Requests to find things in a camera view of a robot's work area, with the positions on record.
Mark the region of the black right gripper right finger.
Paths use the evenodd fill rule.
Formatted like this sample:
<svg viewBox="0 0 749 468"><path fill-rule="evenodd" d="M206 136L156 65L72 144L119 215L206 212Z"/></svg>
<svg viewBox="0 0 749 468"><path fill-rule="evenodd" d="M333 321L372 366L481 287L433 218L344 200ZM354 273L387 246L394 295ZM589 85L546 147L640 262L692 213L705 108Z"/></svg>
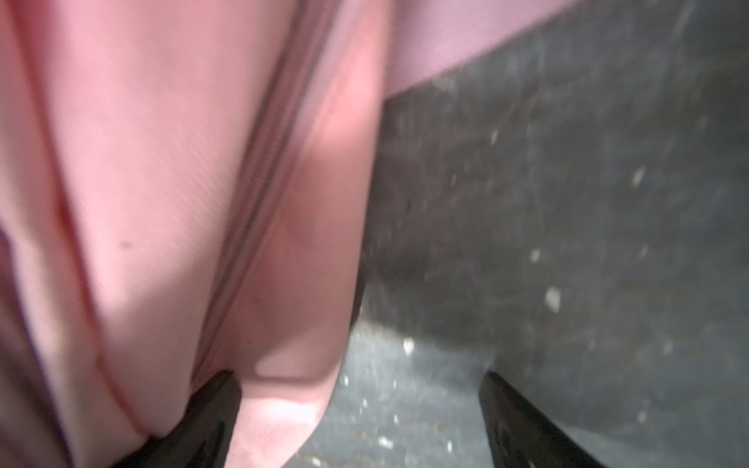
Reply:
<svg viewBox="0 0 749 468"><path fill-rule="evenodd" d="M492 370L482 379L479 402L495 467L604 467Z"/></svg>

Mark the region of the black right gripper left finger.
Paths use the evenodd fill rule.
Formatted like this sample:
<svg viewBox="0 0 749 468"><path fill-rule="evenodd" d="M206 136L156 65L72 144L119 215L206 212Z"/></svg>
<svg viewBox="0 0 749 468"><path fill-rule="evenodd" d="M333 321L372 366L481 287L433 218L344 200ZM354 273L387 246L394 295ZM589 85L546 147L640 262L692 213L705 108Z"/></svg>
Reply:
<svg viewBox="0 0 749 468"><path fill-rule="evenodd" d="M218 372L190 399L185 416L164 438L120 460L120 468L223 468L242 394L233 372Z"/></svg>

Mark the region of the pink school backpack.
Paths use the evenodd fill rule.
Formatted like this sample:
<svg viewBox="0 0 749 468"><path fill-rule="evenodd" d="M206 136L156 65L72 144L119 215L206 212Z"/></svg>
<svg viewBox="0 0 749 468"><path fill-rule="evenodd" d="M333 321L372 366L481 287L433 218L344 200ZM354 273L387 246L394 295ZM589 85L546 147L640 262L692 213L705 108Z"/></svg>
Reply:
<svg viewBox="0 0 749 468"><path fill-rule="evenodd" d="M224 467L331 399L392 95L561 1L5 1L1 463L117 467L218 372Z"/></svg>

